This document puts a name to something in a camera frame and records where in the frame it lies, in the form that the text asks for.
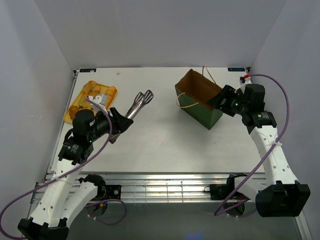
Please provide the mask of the green paper bag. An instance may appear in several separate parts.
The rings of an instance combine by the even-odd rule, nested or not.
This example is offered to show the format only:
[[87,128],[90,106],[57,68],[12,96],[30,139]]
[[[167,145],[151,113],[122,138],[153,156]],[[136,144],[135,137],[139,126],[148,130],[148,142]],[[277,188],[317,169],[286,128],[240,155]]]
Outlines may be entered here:
[[222,91],[214,79],[208,79],[191,68],[174,88],[179,108],[206,129],[211,130],[222,117],[222,111],[208,105],[208,101]]

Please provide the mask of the metal serving tongs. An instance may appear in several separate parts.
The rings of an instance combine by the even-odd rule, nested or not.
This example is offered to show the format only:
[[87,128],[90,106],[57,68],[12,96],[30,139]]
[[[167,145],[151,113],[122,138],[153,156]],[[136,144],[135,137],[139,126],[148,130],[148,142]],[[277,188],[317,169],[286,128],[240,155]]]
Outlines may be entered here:
[[[129,110],[127,111],[127,113],[122,116],[124,116],[125,118],[128,118],[128,119],[134,120],[134,118],[141,111],[141,109],[145,105],[149,104],[153,98],[154,98],[154,94],[150,89],[148,89],[145,93],[139,92],[135,96],[133,103],[132,103],[131,107],[129,108]],[[120,135],[121,135],[121,133],[116,133],[115,135],[111,136],[109,139],[109,142],[111,144],[114,144]]]

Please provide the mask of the long ridged twisted bread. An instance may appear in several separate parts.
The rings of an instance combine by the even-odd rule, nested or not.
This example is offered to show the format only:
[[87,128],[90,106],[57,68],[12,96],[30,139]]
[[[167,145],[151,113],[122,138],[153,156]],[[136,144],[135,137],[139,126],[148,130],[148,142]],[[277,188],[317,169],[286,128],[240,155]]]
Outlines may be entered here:
[[106,109],[109,109],[118,94],[118,90],[115,86],[107,86],[107,85],[101,84],[100,87],[101,87],[100,93],[107,95],[107,101],[106,101],[105,107]]

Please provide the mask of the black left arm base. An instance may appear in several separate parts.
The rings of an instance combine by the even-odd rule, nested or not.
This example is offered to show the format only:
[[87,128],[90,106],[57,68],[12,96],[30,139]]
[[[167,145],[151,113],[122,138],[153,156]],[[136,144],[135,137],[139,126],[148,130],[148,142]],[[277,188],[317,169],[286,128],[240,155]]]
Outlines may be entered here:
[[97,195],[93,198],[95,201],[102,201],[108,199],[121,199],[122,186],[121,185],[101,185],[97,188]]

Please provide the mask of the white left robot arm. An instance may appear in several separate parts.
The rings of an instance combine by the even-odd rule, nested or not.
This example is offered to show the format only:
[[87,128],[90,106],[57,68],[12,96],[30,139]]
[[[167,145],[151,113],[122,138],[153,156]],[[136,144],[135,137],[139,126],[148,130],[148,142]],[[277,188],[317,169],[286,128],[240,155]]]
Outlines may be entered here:
[[83,164],[93,152],[93,143],[105,134],[110,137],[125,132],[132,124],[129,119],[112,107],[93,113],[79,110],[72,121],[72,129],[65,135],[53,183],[49,184],[42,199],[30,214],[18,224],[18,230],[28,240],[65,240],[77,215],[92,199],[106,195],[103,178],[89,174],[80,180],[80,187],[69,197],[70,189],[83,169]]

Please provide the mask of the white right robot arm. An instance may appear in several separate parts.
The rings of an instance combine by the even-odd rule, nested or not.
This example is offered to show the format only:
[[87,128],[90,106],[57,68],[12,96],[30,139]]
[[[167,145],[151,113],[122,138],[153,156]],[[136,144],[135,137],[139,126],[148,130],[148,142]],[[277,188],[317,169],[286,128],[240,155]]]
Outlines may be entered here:
[[265,110],[265,88],[249,83],[244,92],[225,85],[207,103],[231,117],[240,115],[261,158],[249,174],[227,178],[225,201],[244,195],[261,217],[297,217],[311,195],[291,170],[280,143],[277,123]]

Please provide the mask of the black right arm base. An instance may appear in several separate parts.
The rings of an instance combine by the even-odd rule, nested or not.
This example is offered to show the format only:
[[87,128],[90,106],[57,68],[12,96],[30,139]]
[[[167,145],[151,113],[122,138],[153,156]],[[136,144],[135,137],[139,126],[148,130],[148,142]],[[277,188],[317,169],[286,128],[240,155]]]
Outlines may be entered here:
[[[203,192],[210,195],[211,200],[224,200],[233,190],[234,184],[210,184],[204,187]],[[249,200],[242,193],[236,192],[231,200]]]

